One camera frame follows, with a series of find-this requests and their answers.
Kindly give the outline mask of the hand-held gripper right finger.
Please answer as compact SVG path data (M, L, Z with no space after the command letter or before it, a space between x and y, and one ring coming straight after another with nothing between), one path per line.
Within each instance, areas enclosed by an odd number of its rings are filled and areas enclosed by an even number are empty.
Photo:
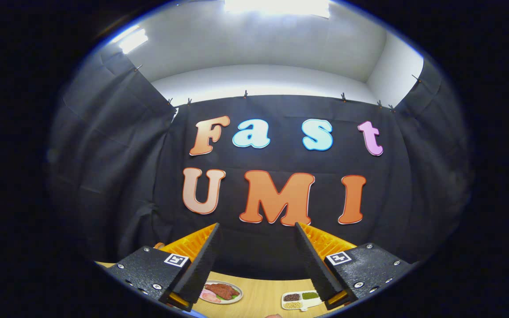
M356 246L299 222L295 243L305 272L328 310L371 298L417 266L376 243Z

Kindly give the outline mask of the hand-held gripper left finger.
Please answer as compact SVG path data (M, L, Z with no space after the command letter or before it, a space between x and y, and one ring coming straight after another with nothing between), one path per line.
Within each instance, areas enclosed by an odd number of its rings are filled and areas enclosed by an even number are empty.
M106 273L157 304L190 312L219 249L220 224L214 223L162 248L143 246Z

